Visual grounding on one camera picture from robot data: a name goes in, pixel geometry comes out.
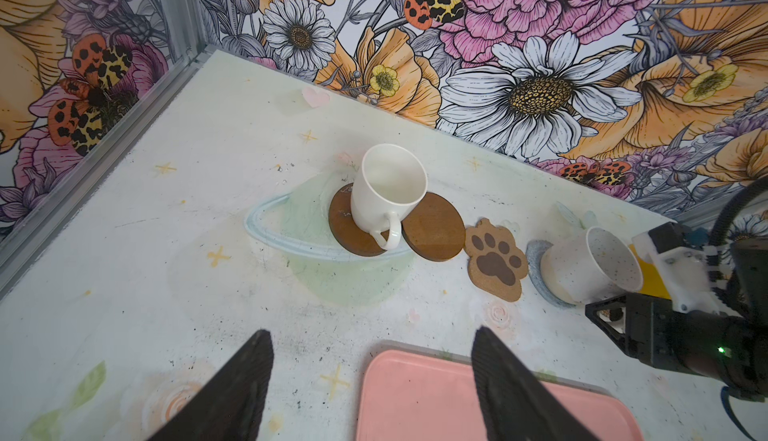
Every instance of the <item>yellow star drawing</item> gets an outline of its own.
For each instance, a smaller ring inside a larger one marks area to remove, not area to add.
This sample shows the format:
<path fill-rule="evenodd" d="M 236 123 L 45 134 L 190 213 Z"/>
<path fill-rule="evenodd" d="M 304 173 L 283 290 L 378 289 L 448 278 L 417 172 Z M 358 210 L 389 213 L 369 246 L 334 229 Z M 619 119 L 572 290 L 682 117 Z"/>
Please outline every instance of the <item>yellow star drawing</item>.
<path fill-rule="evenodd" d="M 304 144 L 310 142 L 313 139 L 317 140 L 317 138 L 312 136 L 312 130 L 311 129 L 310 129 L 310 132 L 308 132 L 308 133 L 302 133 L 301 137 L 304 138 Z"/>
<path fill-rule="evenodd" d="M 321 374 L 320 377 L 329 381 L 331 383 L 331 395 L 328 398 L 328 400 L 333 399 L 333 395 L 336 394 L 336 385 L 340 384 L 344 387 L 350 387 L 350 384 L 347 381 L 342 381 L 339 379 L 339 371 L 341 371 L 341 364 L 336 367 L 336 374 L 333 375 L 333 377 L 326 376 L 325 374 Z"/>
<path fill-rule="evenodd" d="M 477 172 L 478 166 L 482 166 L 482 164 L 478 163 L 477 158 L 472 158 L 472 160 L 467 161 L 471 166 L 472 170 Z"/>
<path fill-rule="evenodd" d="M 170 163 L 163 164 L 162 166 L 155 166 L 157 167 L 162 174 L 168 173 L 169 170 L 176 170 L 175 167 L 170 167 Z"/>
<path fill-rule="evenodd" d="M 227 260 L 230 259 L 232 256 L 225 256 L 224 254 L 221 254 L 221 251 L 224 250 L 224 246 L 219 246 L 219 252 L 214 253 L 213 251 L 208 253 L 208 257 L 212 258 L 213 261 L 210 263 L 211 267 L 216 267 L 219 265 L 219 259 Z"/>

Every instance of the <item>flower center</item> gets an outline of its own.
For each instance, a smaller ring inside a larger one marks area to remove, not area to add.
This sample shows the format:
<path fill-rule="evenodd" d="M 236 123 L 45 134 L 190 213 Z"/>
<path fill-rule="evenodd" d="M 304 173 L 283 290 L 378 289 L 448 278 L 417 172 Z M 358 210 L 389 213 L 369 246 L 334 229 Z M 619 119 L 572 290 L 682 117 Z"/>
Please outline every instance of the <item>flower center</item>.
<path fill-rule="evenodd" d="M 395 79 L 389 72 L 380 72 L 375 76 L 375 78 L 381 90 L 395 90 L 393 89 L 395 87 L 395 83 L 393 82 Z"/>
<path fill-rule="evenodd" d="M 312 47 L 312 34 L 302 25 L 294 24 L 291 26 L 290 31 L 288 31 L 288 38 L 299 49 Z"/>
<path fill-rule="evenodd" d="M 725 78 L 727 76 L 723 73 L 716 72 L 715 74 L 712 74 L 709 78 L 706 78 L 704 81 L 701 81 L 698 86 L 694 88 L 694 93 L 696 96 L 703 96 L 706 93 L 710 92 L 711 90 L 715 90 L 720 88 L 720 84 L 725 81 Z"/>
<path fill-rule="evenodd" d="M 179 387 L 165 400 L 165 412 L 161 414 L 163 423 L 167 423 L 179 411 L 187 406 L 187 402 L 196 395 L 202 387 L 195 382 Z"/>
<path fill-rule="evenodd" d="M 571 99 L 573 89 L 560 78 L 533 78 L 516 85 L 509 93 L 509 104 L 525 114 L 544 114 L 561 108 Z"/>

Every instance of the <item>round cork coaster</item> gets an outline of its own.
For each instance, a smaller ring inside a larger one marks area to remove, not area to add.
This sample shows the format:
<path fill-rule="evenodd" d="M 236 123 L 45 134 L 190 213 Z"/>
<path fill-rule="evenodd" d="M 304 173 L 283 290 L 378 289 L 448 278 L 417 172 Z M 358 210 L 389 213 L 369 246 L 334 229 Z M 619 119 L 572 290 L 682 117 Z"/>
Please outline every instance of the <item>round cork coaster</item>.
<path fill-rule="evenodd" d="M 440 262 L 461 252 L 466 235 L 464 221 L 453 204 L 427 193 L 402 221 L 402 236 L 416 254 Z"/>
<path fill-rule="evenodd" d="M 331 199 L 331 207 L 328 210 L 328 224 L 333 237 L 339 241 L 344 249 L 358 256 L 379 256 L 384 250 L 371 235 L 361 230 L 352 219 L 352 183 L 339 189 Z M 382 233 L 384 239 L 389 236 L 389 231 Z"/>

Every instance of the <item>pink heart drawing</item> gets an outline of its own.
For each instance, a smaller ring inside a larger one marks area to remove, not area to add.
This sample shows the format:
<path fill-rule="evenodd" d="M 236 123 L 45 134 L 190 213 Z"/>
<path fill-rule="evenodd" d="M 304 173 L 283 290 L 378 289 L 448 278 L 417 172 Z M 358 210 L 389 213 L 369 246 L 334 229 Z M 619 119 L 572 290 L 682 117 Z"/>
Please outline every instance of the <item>pink heart drawing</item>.
<path fill-rule="evenodd" d="M 411 310 L 408 312 L 408 314 L 406 315 L 406 318 L 408 318 L 408 321 L 413 324 L 416 324 L 418 320 L 422 319 L 422 317 L 419 316 L 416 310 L 413 308 L 411 308 Z"/>
<path fill-rule="evenodd" d="M 328 104 L 331 100 L 331 95 L 326 90 L 314 90 L 307 86 L 306 88 L 301 90 L 302 96 L 304 96 L 304 100 L 307 104 L 310 105 L 311 108 L 321 108 L 322 106 L 325 106 Z"/>

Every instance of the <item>paw print coaster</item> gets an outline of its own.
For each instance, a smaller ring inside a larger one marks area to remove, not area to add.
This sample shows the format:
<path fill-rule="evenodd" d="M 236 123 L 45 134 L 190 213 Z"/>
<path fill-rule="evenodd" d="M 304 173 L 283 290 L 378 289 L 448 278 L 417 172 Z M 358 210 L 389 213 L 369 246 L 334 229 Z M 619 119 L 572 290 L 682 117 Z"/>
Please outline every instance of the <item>paw print coaster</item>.
<path fill-rule="evenodd" d="M 469 279 L 480 289 L 504 301 L 520 299 L 520 280 L 528 275 L 528 261 L 506 227 L 482 218 L 466 230 L 464 251 L 469 255 Z"/>

